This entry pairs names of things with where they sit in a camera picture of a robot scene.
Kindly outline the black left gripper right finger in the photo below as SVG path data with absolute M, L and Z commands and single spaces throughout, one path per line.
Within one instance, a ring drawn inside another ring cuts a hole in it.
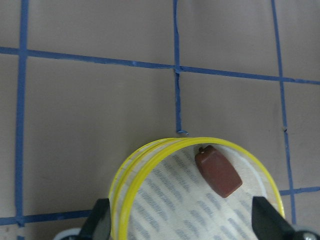
M 296 232 L 263 196 L 252 199 L 251 226 L 258 240 L 293 240 Z

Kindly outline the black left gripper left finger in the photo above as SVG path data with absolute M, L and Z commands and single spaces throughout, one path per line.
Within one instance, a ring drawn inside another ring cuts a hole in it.
M 80 240 L 108 240 L 111 235 L 111 207 L 108 198 L 96 201 L 79 232 Z

